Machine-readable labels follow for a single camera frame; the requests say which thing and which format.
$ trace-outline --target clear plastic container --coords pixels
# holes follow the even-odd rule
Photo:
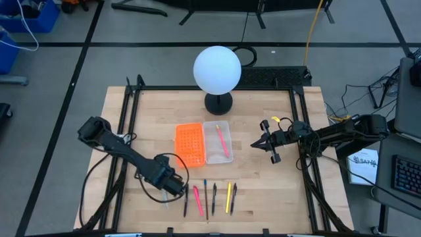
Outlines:
[[[225,146],[228,151],[228,156],[224,151],[218,129],[219,126],[221,134],[224,138]],[[205,150],[207,164],[229,163],[234,160],[232,152],[232,141],[230,134],[230,125],[227,121],[214,121],[203,123],[203,134],[205,135]]]

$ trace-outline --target lamp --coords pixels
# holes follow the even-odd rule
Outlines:
[[[237,55],[226,47],[209,47],[197,56],[193,75],[197,85],[207,93],[207,111],[214,115],[226,114],[232,107],[230,91],[238,84],[241,76]]]

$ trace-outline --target lamp base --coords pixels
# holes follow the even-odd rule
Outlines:
[[[232,107],[232,96],[230,93],[223,95],[206,94],[205,107],[213,115],[225,115]]]

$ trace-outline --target pink pen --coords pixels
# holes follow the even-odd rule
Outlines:
[[[200,216],[203,216],[202,205],[200,204],[200,198],[199,198],[199,191],[196,186],[193,186],[193,190],[195,191],[197,207],[199,208]]]
[[[226,145],[225,145],[225,141],[224,141],[224,137],[221,133],[221,129],[219,129],[219,126],[216,125],[216,129],[218,130],[218,134],[219,134],[219,139],[221,140],[222,143],[222,147],[224,147],[224,152],[227,158],[230,158],[230,155],[228,154],[228,150],[226,149]]]

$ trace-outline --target wooden tabletop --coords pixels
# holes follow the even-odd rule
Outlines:
[[[124,87],[108,88],[101,116],[111,123],[113,132],[117,130],[123,97]],[[277,152],[282,161],[275,165],[270,162],[270,153],[250,147],[262,134],[259,127],[262,120],[269,121],[270,130],[273,132],[278,126],[270,119],[272,116],[292,119],[288,92],[232,91],[234,104],[231,111],[223,116],[208,113],[203,102],[204,97],[205,92],[202,91],[142,91],[134,127],[137,139],[132,142],[132,148],[148,158],[153,158],[158,153],[174,152],[177,124],[226,120],[230,124],[234,161],[189,169],[190,192],[186,218],[183,217],[184,198],[169,203],[168,208],[164,204],[154,202],[143,193],[139,181],[134,179],[136,169],[129,165],[118,231],[166,232],[168,227],[173,227],[175,233],[262,233],[263,228],[269,228],[273,234],[311,233],[303,175],[295,168],[299,157],[297,144],[278,147]],[[305,98],[313,129],[328,126],[320,88],[305,88]],[[298,96],[296,102],[302,120]],[[131,107],[130,102],[125,132]],[[289,122],[283,120],[281,127],[286,130],[288,126]],[[333,148],[328,148],[324,154],[336,157]],[[93,151],[89,168],[103,156],[103,153]],[[83,211],[85,222],[104,198],[110,163],[111,158],[99,165],[87,182]],[[170,165],[176,168],[178,174],[186,176],[185,170],[178,168],[175,158],[170,161]],[[353,228],[338,165],[321,157],[319,168],[326,201],[337,216],[349,228]],[[199,188],[205,211],[205,178],[208,180],[209,203],[212,201],[213,184],[216,183],[218,187],[215,215],[209,215],[209,221],[206,220],[206,215],[199,215],[192,190],[193,185]],[[237,183],[232,216],[225,213],[228,181],[233,185]],[[151,195],[162,198],[160,190],[148,184],[146,188]],[[314,207],[320,216],[317,201],[314,202]],[[111,225],[113,211],[114,202],[110,206],[107,226]],[[79,221],[76,221],[75,227],[79,226]],[[321,218],[318,218],[318,227],[322,229]]]

